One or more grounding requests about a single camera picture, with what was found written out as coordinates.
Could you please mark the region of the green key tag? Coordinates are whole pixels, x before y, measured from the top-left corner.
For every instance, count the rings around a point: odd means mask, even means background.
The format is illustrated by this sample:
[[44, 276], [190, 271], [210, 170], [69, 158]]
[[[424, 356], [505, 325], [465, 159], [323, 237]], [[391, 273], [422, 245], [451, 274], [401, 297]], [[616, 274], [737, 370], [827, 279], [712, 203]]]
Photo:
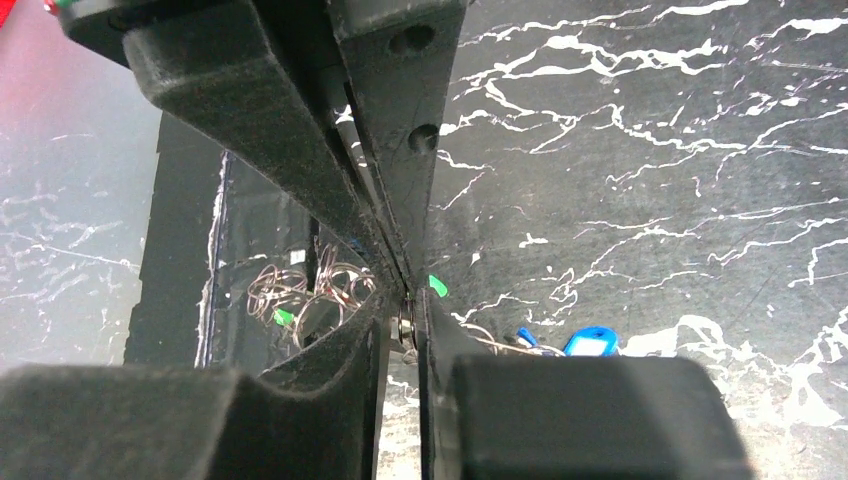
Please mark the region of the green key tag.
[[275, 309], [272, 319], [279, 326], [290, 327], [294, 323], [296, 316], [284, 309]]
[[449, 295], [448, 286], [435, 275], [430, 274], [428, 276], [428, 285], [440, 298], [444, 298]]

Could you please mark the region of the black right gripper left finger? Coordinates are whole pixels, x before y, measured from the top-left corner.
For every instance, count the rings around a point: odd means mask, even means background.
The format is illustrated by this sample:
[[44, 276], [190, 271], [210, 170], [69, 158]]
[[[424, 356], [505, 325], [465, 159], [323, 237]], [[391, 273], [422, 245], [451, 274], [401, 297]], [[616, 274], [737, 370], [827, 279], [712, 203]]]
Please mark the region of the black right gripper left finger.
[[5, 479], [371, 479], [389, 303], [260, 376], [35, 365], [1, 379]]

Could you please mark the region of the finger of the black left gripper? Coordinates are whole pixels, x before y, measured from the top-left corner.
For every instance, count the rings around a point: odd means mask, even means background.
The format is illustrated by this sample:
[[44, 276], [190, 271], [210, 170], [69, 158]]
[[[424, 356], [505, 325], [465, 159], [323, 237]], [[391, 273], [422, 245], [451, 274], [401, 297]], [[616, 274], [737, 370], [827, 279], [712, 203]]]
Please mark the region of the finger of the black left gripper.
[[424, 282], [426, 223], [464, 1], [330, 1], [346, 93], [403, 287]]
[[143, 96], [277, 184], [380, 280], [404, 285], [327, 100], [257, 1], [72, 1], [64, 34], [127, 69]]

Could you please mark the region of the light blue key tag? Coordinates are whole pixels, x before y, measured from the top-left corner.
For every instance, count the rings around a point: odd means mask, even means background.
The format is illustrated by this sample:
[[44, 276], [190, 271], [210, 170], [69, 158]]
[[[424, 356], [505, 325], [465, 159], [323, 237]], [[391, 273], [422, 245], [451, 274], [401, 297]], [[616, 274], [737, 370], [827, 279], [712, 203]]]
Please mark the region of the light blue key tag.
[[525, 348], [535, 348], [538, 346], [538, 341], [534, 335], [525, 327], [521, 327], [516, 331], [517, 342]]

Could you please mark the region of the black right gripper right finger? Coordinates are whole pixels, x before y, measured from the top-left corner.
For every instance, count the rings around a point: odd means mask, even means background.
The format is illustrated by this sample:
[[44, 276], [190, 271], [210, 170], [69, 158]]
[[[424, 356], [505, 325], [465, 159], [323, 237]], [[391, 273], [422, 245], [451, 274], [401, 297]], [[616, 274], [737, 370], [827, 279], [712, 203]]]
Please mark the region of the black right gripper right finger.
[[752, 479], [706, 370], [686, 358], [494, 355], [415, 300], [426, 479]]

